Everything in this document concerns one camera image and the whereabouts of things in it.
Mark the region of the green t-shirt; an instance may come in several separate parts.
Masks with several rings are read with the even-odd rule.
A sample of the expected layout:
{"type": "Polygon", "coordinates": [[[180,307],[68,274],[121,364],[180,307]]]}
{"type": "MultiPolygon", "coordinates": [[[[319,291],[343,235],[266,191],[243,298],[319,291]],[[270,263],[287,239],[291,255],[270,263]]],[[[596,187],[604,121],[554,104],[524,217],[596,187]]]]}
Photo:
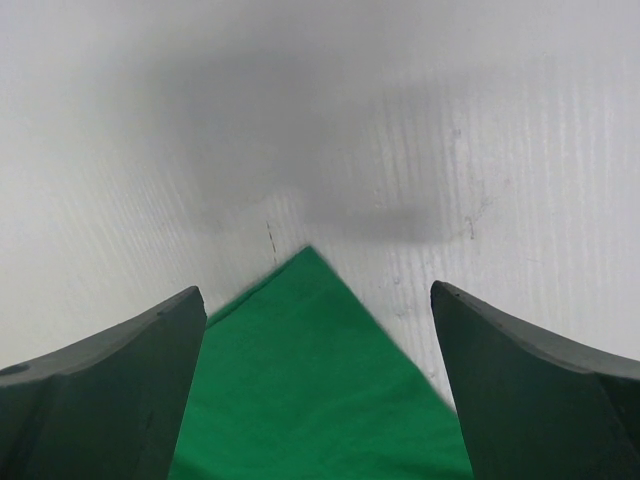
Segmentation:
{"type": "Polygon", "coordinates": [[[209,320],[173,479],[468,479],[456,415],[305,248],[209,320]]]}

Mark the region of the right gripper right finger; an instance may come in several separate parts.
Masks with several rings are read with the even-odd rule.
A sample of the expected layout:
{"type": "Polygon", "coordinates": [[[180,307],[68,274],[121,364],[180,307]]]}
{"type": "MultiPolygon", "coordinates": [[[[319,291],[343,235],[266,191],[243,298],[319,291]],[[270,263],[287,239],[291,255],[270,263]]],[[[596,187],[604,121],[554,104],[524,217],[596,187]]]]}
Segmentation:
{"type": "Polygon", "coordinates": [[[431,308],[477,479],[636,479],[639,363],[436,281],[431,308]]]}

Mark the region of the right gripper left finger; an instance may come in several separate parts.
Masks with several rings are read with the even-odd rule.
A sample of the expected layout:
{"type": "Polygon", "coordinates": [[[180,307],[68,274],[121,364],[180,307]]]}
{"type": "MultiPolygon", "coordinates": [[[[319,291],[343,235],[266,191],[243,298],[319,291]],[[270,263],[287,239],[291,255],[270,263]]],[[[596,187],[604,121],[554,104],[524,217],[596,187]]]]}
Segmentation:
{"type": "Polygon", "coordinates": [[[167,478],[206,322],[192,286],[2,369],[2,478],[167,478]]]}

